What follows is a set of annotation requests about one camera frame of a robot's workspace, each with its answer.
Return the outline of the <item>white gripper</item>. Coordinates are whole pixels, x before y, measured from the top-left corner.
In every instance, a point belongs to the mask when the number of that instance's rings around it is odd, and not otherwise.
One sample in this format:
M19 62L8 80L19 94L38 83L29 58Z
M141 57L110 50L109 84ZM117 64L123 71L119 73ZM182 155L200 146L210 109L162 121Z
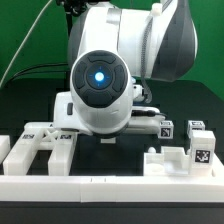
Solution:
M128 133L157 134L161 122L155 107L133 106L132 101L118 99L109 106L94 108L71 91L59 92L54 104L53 126L87 135Z

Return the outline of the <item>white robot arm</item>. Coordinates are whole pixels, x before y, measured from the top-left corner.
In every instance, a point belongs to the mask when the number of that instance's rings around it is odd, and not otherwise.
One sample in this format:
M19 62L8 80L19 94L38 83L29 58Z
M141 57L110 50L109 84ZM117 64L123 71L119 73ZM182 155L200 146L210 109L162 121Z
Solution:
M56 95L53 126L102 138L157 134L165 115L134 103L152 100L148 79L177 80L196 54L188 0L160 0L149 11L88 8L70 32L70 90Z

